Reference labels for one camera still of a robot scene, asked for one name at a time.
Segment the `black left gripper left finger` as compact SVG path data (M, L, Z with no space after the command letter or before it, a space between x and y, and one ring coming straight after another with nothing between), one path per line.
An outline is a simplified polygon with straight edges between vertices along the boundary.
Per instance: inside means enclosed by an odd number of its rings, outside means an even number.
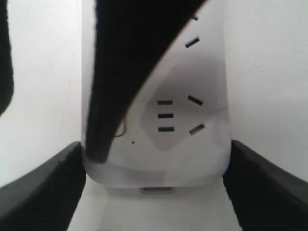
M73 142L0 189L2 231L66 231L86 182L82 148Z

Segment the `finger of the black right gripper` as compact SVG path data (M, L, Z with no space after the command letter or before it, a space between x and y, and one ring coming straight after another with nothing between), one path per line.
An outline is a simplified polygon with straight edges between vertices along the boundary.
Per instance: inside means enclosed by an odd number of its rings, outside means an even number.
M129 106L201 0L98 0L85 154L107 161Z
M14 93L7 6L7 0L0 1L0 115L10 105Z

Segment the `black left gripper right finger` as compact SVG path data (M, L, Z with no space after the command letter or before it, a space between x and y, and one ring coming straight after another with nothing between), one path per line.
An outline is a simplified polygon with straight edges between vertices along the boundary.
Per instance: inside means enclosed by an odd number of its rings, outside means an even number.
M223 184L243 231L306 231L308 183L231 142Z

